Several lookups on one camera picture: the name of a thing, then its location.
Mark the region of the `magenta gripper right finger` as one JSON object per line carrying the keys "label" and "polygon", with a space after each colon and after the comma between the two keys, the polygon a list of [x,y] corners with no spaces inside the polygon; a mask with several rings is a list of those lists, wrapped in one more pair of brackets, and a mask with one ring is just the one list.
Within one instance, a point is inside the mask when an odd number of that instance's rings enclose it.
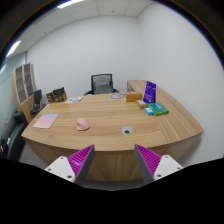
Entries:
{"label": "magenta gripper right finger", "polygon": [[161,156],[138,144],[134,147],[134,155],[145,184],[152,183],[182,169],[182,166],[171,156]]}

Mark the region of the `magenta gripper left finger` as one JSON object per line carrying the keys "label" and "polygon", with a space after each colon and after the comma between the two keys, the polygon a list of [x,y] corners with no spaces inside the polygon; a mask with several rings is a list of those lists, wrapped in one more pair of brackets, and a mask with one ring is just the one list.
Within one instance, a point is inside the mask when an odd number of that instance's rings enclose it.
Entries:
{"label": "magenta gripper left finger", "polygon": [[77,185],[83,185],[94,156],[95,148],[90,145],[68,157],[58,157],[46,171]]}

